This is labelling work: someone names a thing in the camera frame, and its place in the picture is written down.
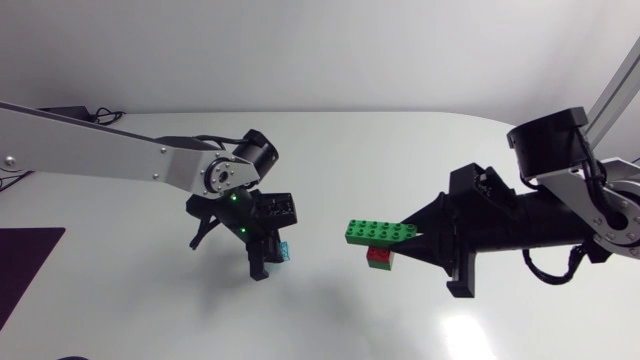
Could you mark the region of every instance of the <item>white wall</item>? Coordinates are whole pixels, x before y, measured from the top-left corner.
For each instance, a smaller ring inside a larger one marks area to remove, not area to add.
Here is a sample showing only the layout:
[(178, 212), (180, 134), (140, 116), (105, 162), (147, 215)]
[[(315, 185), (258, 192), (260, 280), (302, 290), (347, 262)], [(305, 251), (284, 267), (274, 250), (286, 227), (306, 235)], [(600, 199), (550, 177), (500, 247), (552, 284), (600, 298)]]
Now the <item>white wall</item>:
[(634, 0), (5, 0), (0, 99), (129, 112), (587, 108)]

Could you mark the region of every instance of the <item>red lego brick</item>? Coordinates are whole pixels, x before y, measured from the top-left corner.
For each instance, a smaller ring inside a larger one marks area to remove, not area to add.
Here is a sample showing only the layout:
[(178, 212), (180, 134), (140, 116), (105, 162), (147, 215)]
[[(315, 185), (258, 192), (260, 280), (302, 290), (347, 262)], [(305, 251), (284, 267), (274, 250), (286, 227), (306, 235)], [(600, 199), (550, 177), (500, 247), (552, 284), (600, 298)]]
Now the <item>red lego brick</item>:
[(369, 247), (367, 251), (367, 261), (390, 264), (393, 260), (393, 253), (389, 249)]

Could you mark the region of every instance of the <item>green lego brick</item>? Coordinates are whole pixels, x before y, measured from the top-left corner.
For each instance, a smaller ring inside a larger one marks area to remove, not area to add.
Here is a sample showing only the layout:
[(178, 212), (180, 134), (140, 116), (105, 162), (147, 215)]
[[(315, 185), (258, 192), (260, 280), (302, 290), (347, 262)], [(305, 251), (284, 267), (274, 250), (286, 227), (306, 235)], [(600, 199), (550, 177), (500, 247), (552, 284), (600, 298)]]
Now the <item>green lego brick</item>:
[(371, 260), (369, 260), (368, 263), (370, 268), (391, 271), (391, 263), (382, 263)]
[(349, 244), (388, 248), (391, 244), (416, 236), (415, 225), (351, 220), (345, 233)]

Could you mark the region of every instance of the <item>silver arm segment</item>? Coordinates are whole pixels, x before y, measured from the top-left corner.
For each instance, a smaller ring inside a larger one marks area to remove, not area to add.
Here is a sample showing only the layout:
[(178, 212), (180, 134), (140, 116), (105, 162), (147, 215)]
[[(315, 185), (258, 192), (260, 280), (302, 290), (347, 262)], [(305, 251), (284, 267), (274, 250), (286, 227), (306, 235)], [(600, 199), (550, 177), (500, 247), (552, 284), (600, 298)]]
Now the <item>silver arm segment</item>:
[(640, 205), (627, 196), (640, 197), (640, 167), (618, 158), (603, 160), (602, 165), (608, 177), (605, 194), (627, 218), (624, 229), (614, 229), (607, 224), (589, 198), (582, 173), (565, 169), (538, 175), (536, 179), (596, 232), (596, 243), (609, 252), (639, 259)]
[(0, 168), (6, 171), (165, 182), (210, 199), (260, 179), (251, 162), (207, 145), (169, 146), (0, 102)]

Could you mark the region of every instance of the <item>lego brick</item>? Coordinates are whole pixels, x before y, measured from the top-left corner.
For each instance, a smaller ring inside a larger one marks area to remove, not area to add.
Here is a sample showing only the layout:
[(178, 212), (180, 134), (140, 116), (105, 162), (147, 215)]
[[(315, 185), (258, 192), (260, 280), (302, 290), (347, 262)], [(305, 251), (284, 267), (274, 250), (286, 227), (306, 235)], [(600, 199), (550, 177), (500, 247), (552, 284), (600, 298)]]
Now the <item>lego brick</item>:
[(416, 226), (398, 223), (351, 220), (345, 238), (349, 244), (387, 248), (416, 236)]
[(289, 258), (289, 244), (287, 244), (286, 241), (283, 241), (283, 242), (280, 243), (280, 252), (282, 253), (282, 259), (284, 261), (291, 260)]
[(380, 270), (391, 271), (391, 263), (381, 263), (377, 261), (369, 261), (369, 267)]
[(393, 253), (389, 249), (370, 246), (369, 250), (367, 250), (367, 260), (388, 264), (393, 261)]

